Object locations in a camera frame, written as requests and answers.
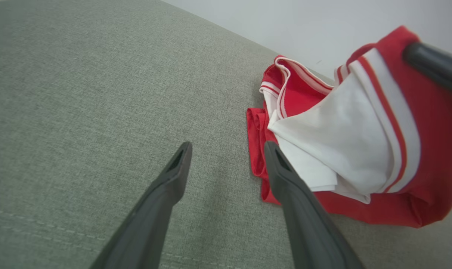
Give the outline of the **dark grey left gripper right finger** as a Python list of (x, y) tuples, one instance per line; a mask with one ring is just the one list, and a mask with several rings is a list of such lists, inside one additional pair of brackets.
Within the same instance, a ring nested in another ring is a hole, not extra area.
[(264, 145), (269, 184), (281, 203), (296, 269), (362, 269), (363, 263), (279, 146)]

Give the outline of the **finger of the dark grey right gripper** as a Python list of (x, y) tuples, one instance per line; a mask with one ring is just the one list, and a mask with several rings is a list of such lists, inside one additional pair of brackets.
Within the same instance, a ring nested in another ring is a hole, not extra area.
[(452, 54), (422, 42), (408, 45), (403, 59), (415, 70), (452, 92)]

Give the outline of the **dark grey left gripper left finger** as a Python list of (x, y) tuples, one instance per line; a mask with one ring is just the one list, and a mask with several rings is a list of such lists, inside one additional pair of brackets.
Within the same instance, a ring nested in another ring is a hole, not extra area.
[(91, 265), (93, 269), (157, 269), (173, 206), (185, 193), (192, 143), (182, 143)]

